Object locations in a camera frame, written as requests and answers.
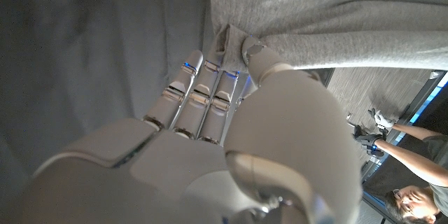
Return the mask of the person's white gloved hand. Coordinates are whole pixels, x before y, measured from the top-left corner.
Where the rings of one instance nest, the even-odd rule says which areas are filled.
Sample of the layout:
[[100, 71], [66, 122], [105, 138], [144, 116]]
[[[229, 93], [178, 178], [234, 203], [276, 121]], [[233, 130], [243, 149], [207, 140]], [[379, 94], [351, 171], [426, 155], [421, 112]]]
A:
[[371, 108], [367, 112], [374, 119], [378, 128], [392, 128], [396, 124], [395, 120], [385, 117], [380, 110]]

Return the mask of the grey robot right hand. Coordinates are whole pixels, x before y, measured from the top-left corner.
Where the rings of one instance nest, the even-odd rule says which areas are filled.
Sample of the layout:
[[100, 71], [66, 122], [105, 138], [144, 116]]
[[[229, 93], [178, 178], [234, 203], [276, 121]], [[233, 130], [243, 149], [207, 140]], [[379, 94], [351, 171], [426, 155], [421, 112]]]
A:
[[355, 143], [319, 77], [247, 38], [238, 79], [195, 51], [141, 119], [107, 125], [36, 171], [9, 223], [354, 223]]

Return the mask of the person's black gloved hand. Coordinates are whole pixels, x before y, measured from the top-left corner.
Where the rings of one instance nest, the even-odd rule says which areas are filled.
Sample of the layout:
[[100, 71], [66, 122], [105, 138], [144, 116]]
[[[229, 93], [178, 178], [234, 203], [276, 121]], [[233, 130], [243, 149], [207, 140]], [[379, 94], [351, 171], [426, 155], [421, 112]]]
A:
[[376, 140], [383, 140], [381, 134], [367, 134], [360, 125], [356, 125], [353, 129], [353, 138], [361, 144], [366, 153], [374, 158], [382, 158], [384, 152], [375, 145]]

